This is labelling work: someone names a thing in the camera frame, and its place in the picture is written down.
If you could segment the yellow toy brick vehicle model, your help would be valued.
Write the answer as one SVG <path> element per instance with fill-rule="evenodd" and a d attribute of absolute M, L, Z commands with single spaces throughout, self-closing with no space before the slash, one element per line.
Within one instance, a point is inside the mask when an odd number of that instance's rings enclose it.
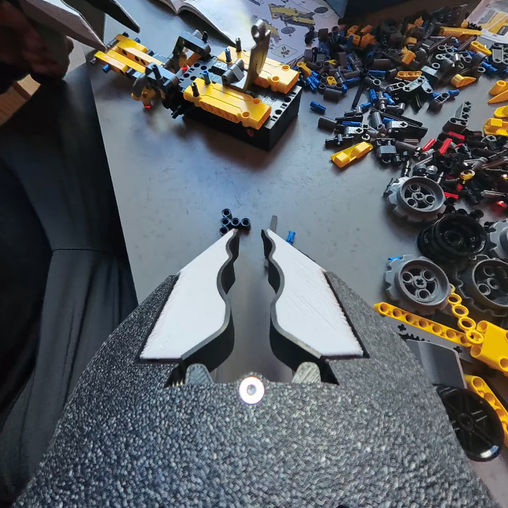
<path fill-rule="evenodd" d="M 145 110 L 159 101 L 177 118 L 194 118 L 254 147 L 271 150 L 298 116 L 300 74 L 268 58 L 271 32 L 258 20 L 251 28 L 254 46 L 238 38 L 215 56 L 206 33 L 184 31 L 169 57 L 155 53 L 140 39 L 118 34 L 97 51 L 92 64 L 131 82 L 131 97 Z"/>

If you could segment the yellow sticker sheet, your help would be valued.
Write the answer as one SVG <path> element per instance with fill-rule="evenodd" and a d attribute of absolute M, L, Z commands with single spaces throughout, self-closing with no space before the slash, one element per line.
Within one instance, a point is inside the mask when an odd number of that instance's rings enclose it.
<path fill-rule="evenodd" d="M 484 39 L 507 43 L 507 1 L 480 1 L 468 21 L 482 27 Z"/>

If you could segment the person's grey trouser legs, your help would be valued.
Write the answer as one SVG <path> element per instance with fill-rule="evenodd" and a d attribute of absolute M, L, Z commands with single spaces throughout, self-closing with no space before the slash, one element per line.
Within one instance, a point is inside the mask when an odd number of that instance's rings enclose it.
<path fill-rule="evenodd" d="M 1 507 L 137 298 L 85 66 L 1 127 Z"/>

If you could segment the grey axle rod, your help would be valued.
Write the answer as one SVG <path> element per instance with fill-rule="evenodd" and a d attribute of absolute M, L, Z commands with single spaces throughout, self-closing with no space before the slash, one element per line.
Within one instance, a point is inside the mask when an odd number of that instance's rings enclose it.
<path fill-rule="evenodd" d="M 267 236 L 266 236 L 266 233 L 268 230 L 272 231 L 272 232 L 276 232 L 276 226 L 277 226 L 277 216 L 276 215 L 272 215 L 271 217 L 271 222 L 270 222 L 270 227 L 262 230 L 262 240 L 263 240 L 263 248 L 264 248 L 264 266 L 265 266 L 265 270 L 268 271 L 269 270 L 269 254 L 270 254 L 270 251 L 271 251 L 271 246 L 267 243 L 268 240 L 267 240 Z"/>

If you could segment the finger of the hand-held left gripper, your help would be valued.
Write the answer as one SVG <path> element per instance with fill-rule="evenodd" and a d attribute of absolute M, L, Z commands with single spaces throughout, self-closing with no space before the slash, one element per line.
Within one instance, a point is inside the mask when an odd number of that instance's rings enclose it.
<path fill-rule="evenodd" d="M 118 1 L 86 1 L 91 6 L 102 11 L 104 14 L 111 16 L 117 22 L 133 30 L 136 33 L 140 32 L 139 24 L 133 19 L 132 16 L 123 8 Z"/>
<path fill-rule="evenodd" d="M 33 21 L 63 33 L 89 47 L 104 51 L 105 44 L 84 16 L 64 1 L 19 1 Z"/>

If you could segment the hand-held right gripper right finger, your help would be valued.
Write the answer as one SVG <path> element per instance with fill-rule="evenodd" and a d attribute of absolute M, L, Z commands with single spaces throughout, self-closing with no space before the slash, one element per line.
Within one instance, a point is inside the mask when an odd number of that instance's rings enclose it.
<path fill-rule="evenodd" d="M 361 358 L 362 348 L 325 270 L 272 230 L 262 231 L 270 305 L 270 346 L 278 359 Z"/>

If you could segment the white instruction booklet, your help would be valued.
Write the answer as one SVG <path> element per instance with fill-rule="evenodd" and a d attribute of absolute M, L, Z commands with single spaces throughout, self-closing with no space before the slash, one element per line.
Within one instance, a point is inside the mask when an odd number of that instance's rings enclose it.
<path fill-rule="evenodd" d="M 302 58 L 305 34 L 314 28 L 331 30 L 339 15 L 326 1 L 162 1 L 176 14 L 192 12 L 230 41 L 253 45 L 251 26 L 258 20 L 271 31 L 268 58 L 291 64 Z"/>

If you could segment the dark blue cardboard box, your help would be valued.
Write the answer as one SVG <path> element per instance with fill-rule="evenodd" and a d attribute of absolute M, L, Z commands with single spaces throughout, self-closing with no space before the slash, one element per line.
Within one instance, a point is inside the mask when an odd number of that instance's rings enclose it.
<path fill-rule="evenodd" d="M 373 23 L 385 18 L 404 18 L 440 8 L 467 5 L 471 13 L 480 1 L 326 1 L 346 21 Z"/>

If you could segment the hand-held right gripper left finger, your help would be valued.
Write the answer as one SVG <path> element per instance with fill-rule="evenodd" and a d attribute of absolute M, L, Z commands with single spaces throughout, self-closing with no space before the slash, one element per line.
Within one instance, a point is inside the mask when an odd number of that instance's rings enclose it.
<path fill-rule="evenodd" d="M 238 254 L 238 230 L 229 230 L 176 274 L 149 328 L 141 361 L 227 359 L 234 345 L 228 292 Z"/>

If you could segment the pile of small brick parts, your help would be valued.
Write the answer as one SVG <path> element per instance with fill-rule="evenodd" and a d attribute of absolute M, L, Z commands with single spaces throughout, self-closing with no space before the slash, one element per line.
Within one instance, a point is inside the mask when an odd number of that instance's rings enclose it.
<path fill-rule="evenodd" d="M 352 105 L 335 118 L 326 117 L 324 105 L 310 103 L 319 129 L 333 134 L 325 147 L 341 148 L 331 156 L 338 168 L 372 152 L 379 164 L 401 169 L 396 179 L 426 176 L 455 203 L 507 210 L 507 43 L 484 39 L 465 7 L 377 26 L 311 28 L 293 69 L 297 83 L 324 101 L 337 103 L 356 89 Z M 498 107 L 480 129 L 469 126 L 472 100 L 463 100 L 434 137 L 406 115 L 411 107 L 435 116 L 482 77 L 496 79 L 487 105 Z"/>

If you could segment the black connector brick piece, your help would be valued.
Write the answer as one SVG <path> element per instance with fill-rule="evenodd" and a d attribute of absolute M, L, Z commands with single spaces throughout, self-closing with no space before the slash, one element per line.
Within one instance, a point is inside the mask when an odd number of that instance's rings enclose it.
<path fill-rule="evenodd" d="M 220 236 L 225 236 L 232 230 L 249 234 L 251 231 L 251 220 L 247 217 L 238 218 L 233 215 L 230 208 L 224 208 L 221 211 L 219 234 Z"/>

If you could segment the grey desk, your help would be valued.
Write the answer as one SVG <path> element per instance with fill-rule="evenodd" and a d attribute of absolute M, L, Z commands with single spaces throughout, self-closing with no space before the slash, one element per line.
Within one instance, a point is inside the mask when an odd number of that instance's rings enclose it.
<path fill-rule="evenodd" d="M 386 301 L 390 257 L 414 253 L 418 228 L 393 217 L 383 197 L 398 174 L 373 154 L 347 169 L 330 160 L 330 135 L 318 129 L 303 92 L 299 114 L 270 152 L 254 148 L 163 107 L 144 111 L 129 83 L 104 73 L 84 50 L 103 144 L 138 301 L 219 239 L 219 217 L 251 220 L 239 240 L 236 282 L 229 292 L 234 348 L 213 372 L 230 383 L 255 372 L 289 382 L 291 370 L 269 343 L 274 290 L 264 265 L 261 231 L 296 233 L 295 246 L 336 273 L 369 306 Z"/>

